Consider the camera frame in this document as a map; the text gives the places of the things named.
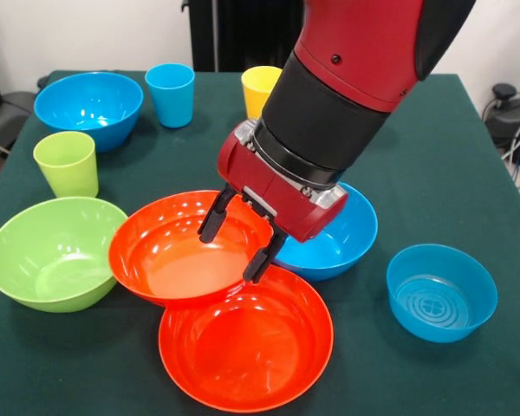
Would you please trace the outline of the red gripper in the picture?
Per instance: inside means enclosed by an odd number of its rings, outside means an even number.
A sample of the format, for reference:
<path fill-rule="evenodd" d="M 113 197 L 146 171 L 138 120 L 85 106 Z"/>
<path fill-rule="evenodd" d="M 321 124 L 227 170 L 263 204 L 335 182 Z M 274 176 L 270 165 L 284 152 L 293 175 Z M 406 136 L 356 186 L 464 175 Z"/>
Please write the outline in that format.
<path fill-rule="evenodd" d="M 260 281 L 288 235 L 301 243 L 310 240 L 339 215 L 348 201 L 348 193 L 340 185 L 308 191 L 271 167 L 253 144 L 256 124 L 255 120 L 241 122 L 222 145 L 218 172 L 228 184 L 216 196 L 198 228 L 199 240 L 211 243 L 226 219 L 235 190 L 252 198 L 274 219 L 281 230 L 274 229 L 268 244 L 256 252 L 243 273 L 244 280 L 252 283 Z"/>

